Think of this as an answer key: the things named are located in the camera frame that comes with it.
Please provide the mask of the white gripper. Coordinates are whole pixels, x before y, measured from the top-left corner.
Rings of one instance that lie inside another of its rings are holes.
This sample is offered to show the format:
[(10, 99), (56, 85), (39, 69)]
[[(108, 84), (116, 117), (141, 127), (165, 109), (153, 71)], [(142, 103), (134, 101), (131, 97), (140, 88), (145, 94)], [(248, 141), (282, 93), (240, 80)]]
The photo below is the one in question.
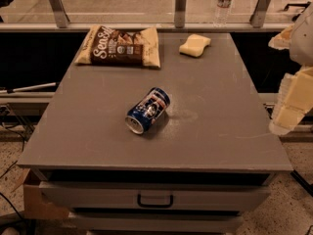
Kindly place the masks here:
[(269, 123), (275, 135), (293, 131), (304, 116), (313, 109), (313, 4), (310, 4), (290, 25), (272, 37), (268, 46), (284, 50), (290, 48), (290, 57), (302, 67), (296, 74), (283, 77), (277, 104)]

